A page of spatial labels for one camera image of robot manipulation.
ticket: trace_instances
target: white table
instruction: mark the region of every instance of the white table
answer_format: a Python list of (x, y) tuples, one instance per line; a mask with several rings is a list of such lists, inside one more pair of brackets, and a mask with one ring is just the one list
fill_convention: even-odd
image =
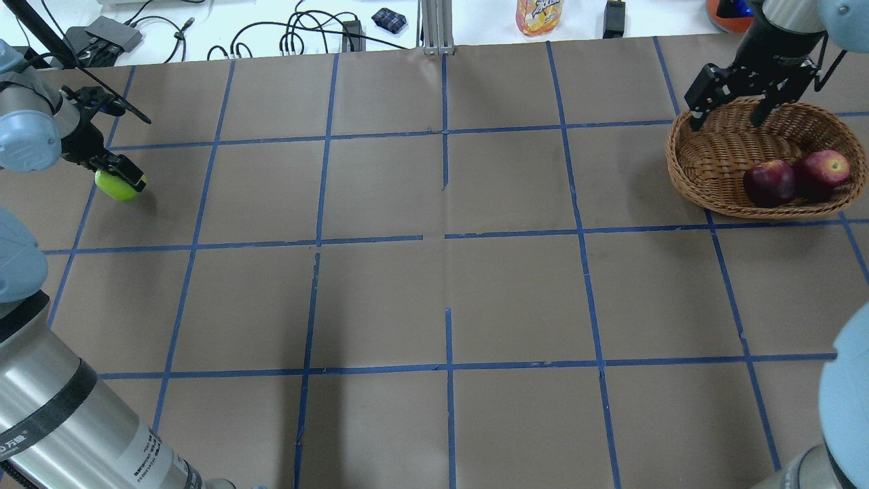
[[(38, 0), (29, 0), (41, 14), (44, 9)], [(55, 18), (64, 29), (75, 25), (88, 25), (100, 15), (124, 21), (138, 10), (142, 3), (101, 5), (96, 0), (46, 0)], [(512, 0), (453, 0), (453, 26), (456, 45), (461, 44), (513, 44), (540, 40), (595, 39), (603, 31), (605, 0), (564, 0), (564, 15), (555, 31), (541, 37), (524, 37), (514, 21), (515, 4)], [(719, 32), (706, 17), (704, 0), (627, 0), (628, 37), (673, 36)], [(225, 48), (241, 27), (257, 21), (286, 22), (293, 12), (295, 0), (206, 0), (206, 3), (184, 3), (180, 0), (156, 0), (144, 11), (145, 15), (158, 15), (172, 19), (179, 25), (189, 17), (196, 21), (187, 30), (187, 60), (203, 60), (212, 45)], [(381, 7), (388, 7), (408, 18), (409, 26), (397, 36), (375, 26), (371, 20)], [(325, 10), (337, 13), (344, 10), (356, 13), (362, 20), (365, 34), (402, 46), (414, 46), (417, 22), (416, 0), (305, 0), (300, 10)], [(151, 20), (139, 26), (142, 43), (132, 52), (121, 55), (117, 64), (161, 63), (175, 45), (175, 29), (160, 20)], [(340, 30), (331, 24), (331, 30)], [(24, 35), (15, 18), (0, 3), (0, 33), (13, 45), (24, 44)], [(242, 40), (257, 57), (279, 56), (277, 40), (282, 34), (278, 26), (257, 26), (242, 34)], [(302, 33), (306, 53), (324, 52), (319, 34)], [(338, 50), (341, 37), (328, 35), (329, 52)], [(44, 47), (30, 35), (30, 41), (39, 52)], [(392, 49), (372, 41), (366, 50)]]

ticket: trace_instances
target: juice bottle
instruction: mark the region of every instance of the juice bottle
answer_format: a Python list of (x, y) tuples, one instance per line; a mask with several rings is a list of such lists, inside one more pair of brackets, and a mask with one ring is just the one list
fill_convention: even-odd
[(516, 26), (526, 36), (539, 36), (555, 29), (561, 20), (564, 0), (518, 0)]

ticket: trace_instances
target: wicker basket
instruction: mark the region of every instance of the wicker basket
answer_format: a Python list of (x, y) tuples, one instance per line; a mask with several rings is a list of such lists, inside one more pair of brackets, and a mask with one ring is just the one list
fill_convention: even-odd
[[(853, 203), (866, 186), (866, 150), (851, 129), (832, 113), (810, 104), (786, 104), (759, 128), (748, 118), (758, 100), (720, 107), (700, 131), (680, 115), (667, 139), (670, 180), (685, 198), (709, 210), (739, 218), (786, 219), (823, 216)], [(772, 209), (755, 207), (742, 188), (748, 168), (770, 159), (793, 163), (821, 150), (836, 150), (851, 163), (851, 176), (833, 198), (818, 204), (798, 198)]]

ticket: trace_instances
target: tennis ball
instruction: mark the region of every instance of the tennis ball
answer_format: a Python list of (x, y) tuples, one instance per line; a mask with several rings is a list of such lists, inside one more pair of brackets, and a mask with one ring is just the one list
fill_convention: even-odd
[[(142, 181), (145, 183), (148, 182), (145, 176), (142, 176)], [(94, 183), (96, 183), (96, 186), (101, 191), (104, 191), (106, 195), (114, 198), (118, 202), (127, 202), (139, 195), (139, 192), (137, 192), (136, 189), (129, 186), (129, 184), (124, 182), (120, 177), (116, 177), (102, 170), (96, 171), (96, 175), (94, 175)]]

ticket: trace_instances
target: apple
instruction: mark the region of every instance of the apple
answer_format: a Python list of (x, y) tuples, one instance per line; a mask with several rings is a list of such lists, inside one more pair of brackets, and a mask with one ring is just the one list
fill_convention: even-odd
[(797, 196), (796, 178), (790, 164), (773, 159), (746, 170), (742, 184), (748, 198), (758, 207), (787, 204)]
[(811, 202), (825, 202), (851, 175), (851, 165), (838, 151), (824, 150), (795, 163), (793, 171), (797, 177), (797, 195)]

